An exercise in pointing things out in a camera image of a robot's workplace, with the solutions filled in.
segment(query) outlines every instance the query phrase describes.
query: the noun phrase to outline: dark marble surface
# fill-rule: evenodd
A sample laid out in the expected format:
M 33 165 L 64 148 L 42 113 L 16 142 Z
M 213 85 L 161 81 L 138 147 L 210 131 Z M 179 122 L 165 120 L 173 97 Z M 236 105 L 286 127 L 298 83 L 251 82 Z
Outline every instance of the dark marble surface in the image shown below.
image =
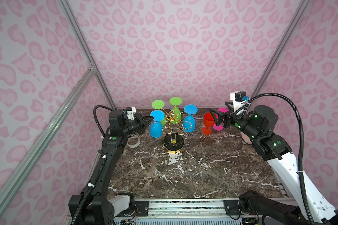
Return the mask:
M 152 110 L 137 110 L 149 115 Z M 161 138 L 140 136 L 136 148 L 125 147 L 110 182 L 108 198 L 121 191 L 140 198 L 235 198 L 255 190 L 268 198 L 283 197 L 268 165 L 249 145 L 243 145 L 237 129 L 201 133 L 208 109 L 193 115 L 196 128 L 185 134 L 185 146 L 173 157 Z

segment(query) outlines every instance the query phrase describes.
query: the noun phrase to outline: pink backdrop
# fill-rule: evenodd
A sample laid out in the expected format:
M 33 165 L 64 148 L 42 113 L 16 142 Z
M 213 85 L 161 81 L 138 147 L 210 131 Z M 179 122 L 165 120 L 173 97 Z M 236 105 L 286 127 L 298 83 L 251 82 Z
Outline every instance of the pink backdrop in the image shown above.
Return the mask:
M 69 0 L 117 107 L 200 107 L 258 82 L 299 0 Z
M 2 216 L 0 225 L 64 223 L 69 199 L 81 192 L 100 149 L 101 133 L 93 117 L 96 105 L 107 105 L 107 101 L 93 78 Z M 106 128 L 108 111 L 98 109 L 97 115 Z
M 261 92 L 279 92 L 297 105 L 304 127 L 304 170 L 338 208 L 338 0 L 316 0 L 302 19 Z M 297 122 L 276 97 L 257 100 L 279 115 L 275 132 L 298 154 Z
M 0 189 L 87 68 L 55 0 L 0 0 Z

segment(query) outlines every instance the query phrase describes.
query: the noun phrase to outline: black cable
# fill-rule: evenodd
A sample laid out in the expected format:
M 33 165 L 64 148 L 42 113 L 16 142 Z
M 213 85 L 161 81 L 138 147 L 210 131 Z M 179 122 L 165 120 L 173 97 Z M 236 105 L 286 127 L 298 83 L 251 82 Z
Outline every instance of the black cable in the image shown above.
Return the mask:
M 259 95 L 255 96 L 255 97 L 251 98 L 248 101 L 248 103 L 250 104 L 255 99 L 260 98 L 260 97 L 264 97 L 264 96 L 276 96 L 276 97 L 280 97 L 280 98 L 284 99 L 292 107 L 292 109 L 294 110 L 294 113 L 295 113 L 295 115 L 297 117 L 298 128 L 299 128 L 299 153 L 298 153 L 299 184 L 300 184 L 300 188 L 301 188 L 303 205 L 304 205 L 304 209 L 305 209 L 308 221 L 309 221 L 309 223 L 311 225 L 314 225 L 314 220 L 313 220 L 313 217 L 312 217 L 309 205 L 308 205 L 307 193 L 306 193 L 305 183 L 304 183 L 304 174 L 303 174 L 304 132 L 303 132 L 303 124 L 302 124 L 301 116 L 300 116 L 299 111 L 298 111 L 297 107 L 295 106 L 295 104 L 288 97 L 286 97 L 284 95 L 281 95 L 281 94 L 278 94 L 278 93 L 271 93 L 270 92 L 270 93 L 259 94 Z M 235 116 L 236 119 L 243 118 L 243 116 L 245 115 L 245 112 L 246 112 L 249 104 L 245 104 L 245 105 L 241 106 L 240 108 L 238 108 L 234 112 L 234 116 Z M 244 109 L 244 111 L 237 117 L 237 114 L 242 109 Z
M 240 213 L 239 213 L 239 216 L 237 218 L 233 218 L 231 215 L 229 215 L 230 218 L 232 218 L 233 220 L 238 220 L 240 218 Z
M 268 216 L 268 215 L 263 215 L 262 216 L 262 225 L 265 225 L 264 219 L 265 219 L 266 216 Z
M 100 153 L 101 157 L 104 156 L 104 152 L 102 150 L 98 150 L 98 152 Z M 92 181 L 90 181 L 90 183 L 92 183 L 93 185 L 96 184 L 96 182 L 98 181 L 99 177 L 100 177 L 100 174 L 101 172 L 103 171 L 103 168 L 104 168 L 104 165 L 105 165 L 105 162 L 106 162 L 106 158 L 102 158 L 102 163 L 100 165 L 100 168 L 98 170 L 98 172 L 96 173 L 95 177 L 93 178 Z M 94 187 L 89 187 L 88 190 L 86 191 L 86 193 L 84 194 L 83 198 L 81 199 L 79 205 L 78 205 L 78 208 L 76 209 L 73 217 L 72 217 L 72 220 L 71 220 L 71 225 L 76 225 L 77 223 L 77 219 L 78 219 L 78 216 L 79 214 L 81 213 L 81 211 L 84 209 L 85 205 L 86 205 L 86 201 L 88 200 L 88 197 L 91 193 L 91 191 L 94 189 Z
M 94 110 L 93 110 L 94 120 L 95 120 L 95 123 L 98 125 L 98 128 L 99 128 L 100 132 L 102 133 L 102 135 L 104 137 L 105 133 L 104 133 L 103 129 L 101 128 L 100 123 L 99 123 L 98 118 L 97 118 L 97 108 L 104 108 L 104 109 L 108 109 L 110 111 L 114 111 L 114 110 L 111 109 L 111 108 L 109 108 L 109 107 L 101 106 L 101 105 L 98 105 L 98 106 L 94 107 Z

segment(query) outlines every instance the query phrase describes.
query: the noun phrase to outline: tape roll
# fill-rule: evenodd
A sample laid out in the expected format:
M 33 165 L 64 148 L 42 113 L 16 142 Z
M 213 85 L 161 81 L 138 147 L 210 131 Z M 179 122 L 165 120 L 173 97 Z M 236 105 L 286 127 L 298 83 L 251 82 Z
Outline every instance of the tape roll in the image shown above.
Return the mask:
M 138 142 L 136 142 L 135 144 L 131 145 L 131 144 L 129 144 L 129 141 L 130 141 L 131 139 L 133 139 L 133 138 L 137 138 L 137 139 L 138 139 Z M 139 144 L 140 144 L 140 138 L 139 138 L 138 135 L 134 135 L 134 136 L 128 138 L 128 142 L 126 143 L 126 145 L 127 145 L 129 148 L 135 148 L 135 147 L 138 147 Z

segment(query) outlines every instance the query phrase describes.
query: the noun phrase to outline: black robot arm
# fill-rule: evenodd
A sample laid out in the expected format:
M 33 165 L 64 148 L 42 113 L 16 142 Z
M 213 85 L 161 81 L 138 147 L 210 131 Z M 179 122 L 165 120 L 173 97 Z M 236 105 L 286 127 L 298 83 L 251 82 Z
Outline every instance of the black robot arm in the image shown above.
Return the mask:
M 236 119 L 233 115 L 233 108 L 227 104 L 229 111 L 223 113 L 217 110 L 210 110 L 217 126 L 223 121 L 224 127 L 234 125 L 238 130 L 247 135 L 252 146 L 265 161 L 274 158 L 282 159 L 282 155 L 292 152 L 292 149 L 283 137 L 273 132 L 278 116 L 268 106 L 256 106 L 250 117 Z
M 105 133 L 102 149 L 98 151 L 100 159 L 88 185 L 83 188 L 80 195 L 72 196 L 69 201 L 72 225 L 112 224 L 115 210 L 112 203 L 107 200 L 107 192 L 114 168 L 124 151 L 128 136 L 135 132 L 144 133 L 152 121 L 152 116 L 141 116 L 139 113 L 134 114 L 134 120 L 131 121 L 122 110 L 113 110 L 109 113 L 110 127 Z M 127 194 L 131 195 L 131 200 L 125 213 L 130 214 L 134 210 L 134 196 Z
M 239 209 L 244 213 L 260 212 L 263 216 L 269 216 L 285 225 L 309 224 L 298 206 L 271 200 L 253 190 L 239 195 Z M 335 216 L 329 220 L 324 219 L 322 223 L 315 223 L 315 225 L 338 225 L 338 210 L 335 210 Z

